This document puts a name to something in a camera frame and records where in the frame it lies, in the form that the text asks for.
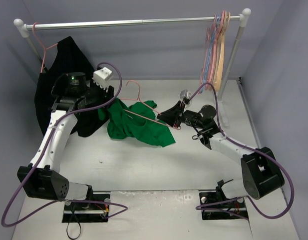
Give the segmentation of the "green t shirt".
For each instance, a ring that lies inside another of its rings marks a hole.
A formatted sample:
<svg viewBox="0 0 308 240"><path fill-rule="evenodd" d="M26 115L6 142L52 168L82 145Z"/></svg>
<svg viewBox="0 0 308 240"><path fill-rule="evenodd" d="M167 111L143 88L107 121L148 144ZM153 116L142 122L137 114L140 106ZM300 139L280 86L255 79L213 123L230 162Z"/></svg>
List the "green t shirt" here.
<svg viewBox="0 0 308 240"><path fill-rule="evenodd" d="M147 100L146 103L151 107L157 107L153 100ZM142 143L161 147L166 147L176 142L168 127L138 118L126 112L124 110L126 107L130 106L117 98L111 106L97 110L100 120L105 120L106 117L109 118L107 133L111 139L123 140L131 137Z"/></svg>

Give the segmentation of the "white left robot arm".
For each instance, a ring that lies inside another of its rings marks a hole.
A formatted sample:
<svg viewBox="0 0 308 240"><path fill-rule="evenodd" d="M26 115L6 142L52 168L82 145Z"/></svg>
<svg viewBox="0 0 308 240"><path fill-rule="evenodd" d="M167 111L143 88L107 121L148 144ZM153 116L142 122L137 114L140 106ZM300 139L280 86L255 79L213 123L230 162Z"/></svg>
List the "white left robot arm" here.
<svg viewBox="0 0 308 240"><path fill-rule="evenodd" d="M19 167L17 177L30 198L57 202L75 201L83 210L94 203L91 185L75 183L62 176L60 162L69 136L88 109L111 100L114 87L92 80L86 84L82 72L62 74L51 90L55 101L43 141L28 166Z"/></svg>

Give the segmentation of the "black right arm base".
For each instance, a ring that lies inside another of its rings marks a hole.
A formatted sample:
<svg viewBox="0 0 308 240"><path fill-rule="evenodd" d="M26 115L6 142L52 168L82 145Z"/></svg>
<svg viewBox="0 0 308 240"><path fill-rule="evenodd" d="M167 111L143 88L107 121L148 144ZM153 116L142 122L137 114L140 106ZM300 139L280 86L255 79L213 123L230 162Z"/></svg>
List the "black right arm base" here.
<svg viewBox="0 0 308 240"><path fill-rule="evenodd" d="M231 200L225 197L221 187L228 183L217 182L214 190L199 191L199 207L203 221L213 220L249 220L246 204L243 199Z"/></svg>

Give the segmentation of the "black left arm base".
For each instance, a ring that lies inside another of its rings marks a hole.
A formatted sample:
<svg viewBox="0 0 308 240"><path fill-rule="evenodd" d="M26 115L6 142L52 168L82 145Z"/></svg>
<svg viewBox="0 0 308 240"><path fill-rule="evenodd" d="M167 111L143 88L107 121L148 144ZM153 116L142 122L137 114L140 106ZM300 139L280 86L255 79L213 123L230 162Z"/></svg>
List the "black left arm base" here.
<svg viewBox="0 0 308 240"><path fill-rule="evenodd" d="M64 205L62 223L107 223L109 205L99 202L110 201L109 193L95 193L93 201L97 203L72 202Z"/></svg>

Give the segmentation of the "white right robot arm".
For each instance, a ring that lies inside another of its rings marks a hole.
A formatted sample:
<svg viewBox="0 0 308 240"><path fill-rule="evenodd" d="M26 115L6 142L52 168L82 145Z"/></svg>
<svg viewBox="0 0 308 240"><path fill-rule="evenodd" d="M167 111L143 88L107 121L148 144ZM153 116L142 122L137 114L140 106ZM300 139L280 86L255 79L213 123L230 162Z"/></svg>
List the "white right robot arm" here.
<svg viewBox="0 0 308 240"><path fill-rule="evenodd" d="M274 157L272 151L267 147L252 149L242 143L230 142L220 132L215 116L216 109L211 105L204 105L199 112L194 112L186 110L180 101L158 114L159 120L172 127L178 128L181 124L192 127L204 146L240 165L242 178L218 182L221 190L215 193L216 203L226 206L233 198L243 196L258 200L282 187L285 179L280 168L271 161Z"/></svg>

